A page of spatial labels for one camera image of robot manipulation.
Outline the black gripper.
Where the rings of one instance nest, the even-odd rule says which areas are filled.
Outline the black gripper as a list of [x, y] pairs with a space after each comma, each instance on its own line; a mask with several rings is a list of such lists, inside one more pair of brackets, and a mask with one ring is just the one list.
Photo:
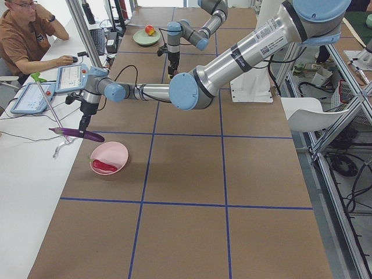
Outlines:
[[169, 60], [168, 78], [173, 78], [176, 74], [178, 74], [180, 46], [164, 44], [158, 48], [157, 55], [162, 56], [164, 53], [167, 54]]
[[85, 92], [82, 95], [72, 92], [66, 96], [65, 103], [67, 105], [72, 104], [74, 101], [80, 101], [80, 111], [83, 116], [79, 123], [79, 136], [85, 136], [85, 132], [90, 123], [91, 116], [95, 115], [98, 111], [99, 106], [99, 95]]

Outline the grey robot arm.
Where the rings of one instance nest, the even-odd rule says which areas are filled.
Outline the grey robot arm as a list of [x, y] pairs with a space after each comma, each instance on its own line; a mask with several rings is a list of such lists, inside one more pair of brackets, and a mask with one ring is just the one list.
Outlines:
[[190, 45], [196, 49], [203, 51], [209, 45], [210, 37], [224, 24], [228, 18], [228, 5], [222, 0], [198, 1], [201, 9], [210, 15], [210, 18], [199, 29], [194, 29], [187, 19], [181, 19], [167, 24], [165, 31], [167, 39], [163, 41], [163, 45], [158, 48], [157, 55], [167, 55], [169, 64], [167, 73], [169, 78], [173, 78], [178, 74], [180, 63], [180, 45], [181, 39], [185, 39]]
[[78, 129], [63, 128], [72, 137], [103, 142], [104, 137], [89, 132], [102, 96], [113, 102], [124, 99], [169, 101], [181, 110], [205, 109], [219, 89], [289, 43], [332, 44], [339, 40], [340, 24], [350, 1], [283, 1], [278, 12], [249, 35], [232, 45], [207, 65], [197, 65], [188, 73], [176, 74], [169, 84], [115, 82], [104, 69], [92, 67], [78, 97], [83, 116]]

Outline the person hand at laptop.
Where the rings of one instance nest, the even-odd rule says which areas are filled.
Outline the person hand at laptop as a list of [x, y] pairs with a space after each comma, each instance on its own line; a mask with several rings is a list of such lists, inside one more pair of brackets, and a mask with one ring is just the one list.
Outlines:
[[58, 66], [68, 66], [68, 65], [72, 65], [73, 63], [74, 63], [73, 56], [63, 55], [58, 58]]

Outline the person raised hand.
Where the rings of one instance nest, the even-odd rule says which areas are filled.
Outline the person raised hand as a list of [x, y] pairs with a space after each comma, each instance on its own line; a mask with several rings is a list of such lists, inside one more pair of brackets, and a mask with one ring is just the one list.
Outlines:
[[45, 9], [41, 4], [35, 6], [35, 12], [40, 18], [45, 18], [50, 20], [52, 18], [52, 13]]

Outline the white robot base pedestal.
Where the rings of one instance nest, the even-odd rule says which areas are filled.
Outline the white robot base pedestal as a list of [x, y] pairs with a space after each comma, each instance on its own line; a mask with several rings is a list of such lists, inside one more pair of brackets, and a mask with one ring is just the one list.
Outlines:
[[[277, 14], [280, 2], [263, 0], [257, 18], [256, 28], [265, 24], [268, 19]], [[244, 73], [230, 82], [231, 97], [233, 102], [272, 103], [270, 79], [264, 63], [258, 69]]]

